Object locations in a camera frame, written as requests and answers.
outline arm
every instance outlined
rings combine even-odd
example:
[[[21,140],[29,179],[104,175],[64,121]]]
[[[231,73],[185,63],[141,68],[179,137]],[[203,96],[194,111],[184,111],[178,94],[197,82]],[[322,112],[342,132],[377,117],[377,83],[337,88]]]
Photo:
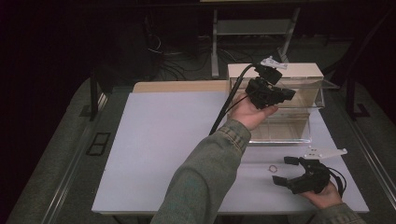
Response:
[[[257,110],[248,98],[241,101],[231,119],[202,140],[177,169],[151,223],[213,223],[236,179],[249,130],[276,110],[275,106]]]
[[[361,217],[343,203],[335,185],[330,182],[324,190],[316,194],[313,191],[301,193],[314,206],[319,208],[311,223],[366,223]]]

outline hand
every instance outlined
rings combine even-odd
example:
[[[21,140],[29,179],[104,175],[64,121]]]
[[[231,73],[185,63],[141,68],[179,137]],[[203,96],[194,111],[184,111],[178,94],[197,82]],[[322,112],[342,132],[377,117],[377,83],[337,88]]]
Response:
[[[246,96],[246,93],[240,94],[233,103],[238,102]],[[259,126],[263,120],[274,114],[276,111],[276,105],[270,105],[264,109],[257,109],[256,106],[250,102],[250,99],[246,97],[233,108],[231,119],[236,119],[244,124],[249,130],[253,130]]]
[[[307,198],[314,206],[320,209],[343,202],[337,188],[332,182],[329,182],[329,185],[319,194],[316,194],[314,191],[308,191],[300,195]]]

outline small ring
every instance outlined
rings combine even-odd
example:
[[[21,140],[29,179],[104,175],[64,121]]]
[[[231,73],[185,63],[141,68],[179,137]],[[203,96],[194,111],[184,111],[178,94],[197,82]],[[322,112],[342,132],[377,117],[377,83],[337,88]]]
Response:
[[[268,168],[268,170],[269,170],[271,173],[276,173],[276,172],[277,172],[277,167],[274,166],[274,165],[270,165],[270,168]]]

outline jacket sleeve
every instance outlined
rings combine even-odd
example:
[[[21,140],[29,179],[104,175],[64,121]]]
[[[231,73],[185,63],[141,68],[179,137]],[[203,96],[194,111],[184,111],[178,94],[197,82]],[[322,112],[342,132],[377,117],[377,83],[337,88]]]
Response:
[[[213,223],[249,140],[250,131],[232,119],[202,140],[176,170],[151,223]]]
[[[318,210],[312,224],[364,224],[366,223],[346,203]]]

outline white tabletop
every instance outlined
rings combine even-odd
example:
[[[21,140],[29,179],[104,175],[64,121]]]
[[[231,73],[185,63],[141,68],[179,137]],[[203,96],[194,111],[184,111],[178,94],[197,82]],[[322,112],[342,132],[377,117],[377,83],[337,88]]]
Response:
[[[177,167],[210,129],[226,100],[220,91],[131,93],[104,170],[92,211],[102,214],[154,214],[163,202]],[[318,111],[310,117],[312,147],[336,149]],[[314,207],[287,188],[274,185],[275,175],[294,178],[302,166],[283,163],[303,156],[307,146],[248,147],[220,214],[292,214]],[[357,212],[368,207],[341,157],[322,161],[347,181],[344,201]]]

